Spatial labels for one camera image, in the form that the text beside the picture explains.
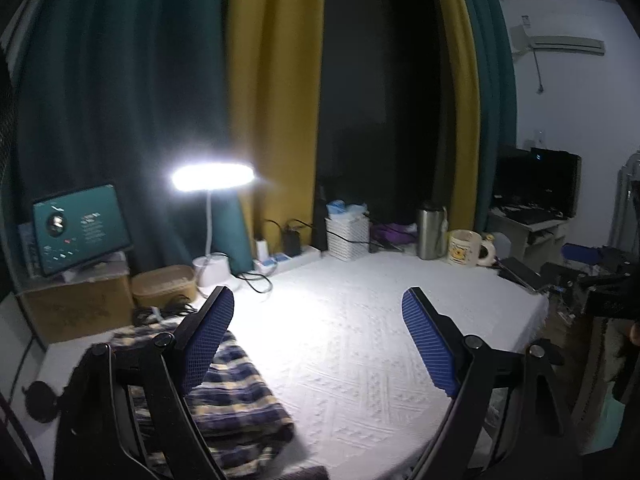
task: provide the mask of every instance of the desk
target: desk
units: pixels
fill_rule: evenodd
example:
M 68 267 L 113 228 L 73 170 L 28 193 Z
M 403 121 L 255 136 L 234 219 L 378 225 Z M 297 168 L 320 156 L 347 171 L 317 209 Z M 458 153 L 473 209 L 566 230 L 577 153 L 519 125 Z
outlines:
M 554 219 L 537 224 L 521 224 L 507 218 L 497 209 L 489 211 L 486 230 L 503 233 L 511 241 L 511 256 L 519 259 L 538 272 L 547 262 L 562 263 L 560 249 L 569 231 L 569 219 Z M 529 235 L 535 234 L 536 240 L 529 242 Z
M 372 480 L 404 469 L 433 438 L 449 405 L 427 374 L 402 320 L 401 297 L 420 286 L 463 334 L 519 350 L 542 325 L 548 301 L 491 269 L 460 269 L 400 253 L 352 262 L 325 256 L 272 278 L 270 294 L 236 293 L 229 329 L 296 424 L 277 473 L 323 464 L 332 480 Z M 39 379 L 61 391 L 92 343 L 53 344 Z M 26 429 L 51 478 L 56 422 Z

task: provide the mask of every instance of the electrical wire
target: electrical wire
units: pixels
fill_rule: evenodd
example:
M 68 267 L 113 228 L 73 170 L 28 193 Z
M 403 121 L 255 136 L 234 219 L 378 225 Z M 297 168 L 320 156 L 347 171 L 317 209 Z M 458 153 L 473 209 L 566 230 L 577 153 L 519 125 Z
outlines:
M 197 309 L 191 304 L 191 300 L 184 294 L 177 294 L 162 308 L 150 306 L 136 306 L 131 314 L 134 326 L 143 326 L 159 322 L 169 317 L 187 316 L 194 314 Z
M 31 462 L 31 466 L 35 469 L 38 477 L 44 479 L 44 471 L 42 469 L 42 464 L 40 463 L 38 453 L 33 447 L 33 444 L 31 442 L 31 439 L 29 439 L 27 432 L 24 431 L 24 428 L 18 420 L 18 417 L 15 416 L 14 410 L 11 409 L 11 405 L 2 394 L 0 394 L 0 408 L 2 408 L 2 410 L 4 411 L 4 426 L 7 427 L 7 424 L 9 422 L 11 423 L 12 428 L 14 428 L 15 434 L 18 436 L 18 438 L 20 438 L 20 442 L 22 443 L 22 446 L 27 453 L 27 457 L 29 458 L 29 462 Z
M 298 220 L 297 218 L 291 218 L 291 219 L 287 220 L 287 222 L 285 224 L 285 227 L 289 227 L 289 224 L 291 222 L 298 222 L 298 223 L 302 224 L 305 227 L 309 227 L 311 229 L 314 228 L 311 224 L 303 222 L 302 220 Z M 328 235 L 337 236 L 338 238 L 340 238 L 340 240 L 344 240 L 345 242 L 348 242 L 350 244 L 376 245 L 377 247 L 382 247 L 383 249 L 386 249 L 386 247 L 383 244 L 381 244 L 379 241 L 377 241 L 377 240 L 369 240 L 368 242 L 362 242 L 362 241 L 359 241 L 359 240 L 349 240 L 348 238 L 345 238 L 344 236 L 341 236 L 338 233 L 334 233 L 333 231 L 327 230 L 326 233 Z
M 249 272 L 242 272 L 240 274 L 236 274 L 236 278 L 238 278 L 238 280 L 243 280 L 244 282 L 246 282 L 246 284 L 249 285 L 258 294 L 268 294 L 273 290 L 273 282 L 269 279 L 269 276 L 271 276 L 271 274 L 266 275 L 266 274 L 261 274 L 260 272 L 249 271 Z M 256 276 L 256 278 L 248 278 L 247 276 Z M 260 282 L 262 280 L 265 280 L 269 284 L 265 290 L 259 290 L 258 288 L 255 288 L 251 283 L 251 282 Z
M 20 358 L 20 362 L 18 363 L 18 368 L 15 371 L 14 380 L 11 383 L 11 388 L 9 389 L 9 399 L 7 400 L 7 402 L 9 403 L 9 406 L 11 405 L 12 402 L 14 402 L 15 387 L 18 385 L 18 379 L 20 378 L 20 374 L 22 373 L 24 362 L 27 359 L 27 354 L 29 353 L 29 350 L 31 350 L 31 346 L 33 345 L 33 342 L 35 341 L 35 339 L 36 339 L 35 336 L 31 335 L 31 339 L 29 339 L 29 342 L 27 343 L 27 346 L 24 349 L 24 352 L 22 352 L 22 357 Z M 9 418 L 7 417 L 4 420 L 4 426 L 6 427 L 8 423 L 9 423 Z
M 280 224 L 278 224 L 275 220 L 271 220 L 270 218 L 265 218 L 262 221 L 269 224 L 276 224 L 278 226 L 278 229 L 280 230 L 280 233 L 282 233 L 282 227 L 280 227 Z
M 538 64 L 538 56 L 536 55 L 536 49 L 533 48 L 533 59 L 536 62 L 536 71 L 538 72 L 538 94 L 542 94 L 545 91 L 545 87 L 542 86 L 542 76 L 540 75 L 540 65 Z

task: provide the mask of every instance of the storage basket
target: storage basket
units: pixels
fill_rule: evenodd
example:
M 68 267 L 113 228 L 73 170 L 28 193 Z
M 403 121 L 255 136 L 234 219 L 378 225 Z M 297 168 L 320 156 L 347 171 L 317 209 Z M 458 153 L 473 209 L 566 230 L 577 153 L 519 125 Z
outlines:
M 369 219 L 367 217 L 358 218 L 351 221 L 326 219 L 326 241 L 329 246 L 329 254 L 348 262 L 355 260 L 369 252 Z M 353 242 L 364 242 L 361 244 L 353 244 L 346 240 L 342 240 L 331 233 L 340 235 L 342 238 Z
M 186 265 L 142 272 L 131 279 L 131 293 L 140 306 L 164 307 L 176 296 L 196 299 L 195 273 Z

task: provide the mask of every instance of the blue object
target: blue object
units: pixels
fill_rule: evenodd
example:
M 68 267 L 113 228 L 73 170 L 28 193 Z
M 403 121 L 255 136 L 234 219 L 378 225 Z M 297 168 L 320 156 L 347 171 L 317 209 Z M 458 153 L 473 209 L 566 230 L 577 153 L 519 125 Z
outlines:
M 326 205 L 326 210 L 330 215 L 339 215 L 347 212 L 347 208 L 344 205 L 343 200 L 334 200 L 333 202 L 329 202 Z
M 434 386 L 455 397 L 460 389 L 453 354 L 412 290 L 402 295 L 402 318 Z
M 184 349 L 184 378 L 181 384 L 184 394 L 202 382 L 233 316 L 234 294 L 224 287 Z
M 266 260 L 264 260 L 262 264 L 265 267 L 269 267 L 280 262 L 286 262 L 287 260 L 290 260 L 290 259 L 291 258 L 289 258 L 285 253 L 275 253 L 270 258 L 267 258 Z
M 596 247 L 564 244 L 560 249 L 560 253 L 565 260 L 572 260 L 589 266 L 597 265 L 602 261 L 602 254 Z

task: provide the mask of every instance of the white basket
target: white basket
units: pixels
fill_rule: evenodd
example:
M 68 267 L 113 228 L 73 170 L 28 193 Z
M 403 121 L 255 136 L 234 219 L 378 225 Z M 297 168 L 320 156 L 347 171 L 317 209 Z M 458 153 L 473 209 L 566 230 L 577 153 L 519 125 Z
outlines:
M 369 219 L 367 217 L 359 218 L 352 221 L 339 221 L 326 218 L 326 241 L 329 245 L 329 254 L 348 262 L 355 260 L 369 252 Z M 361 244 L 353 244 L 346 240 L 342 240 L 331 233 L 340 235 L 342 238 L 353 242 L 364 242 Z

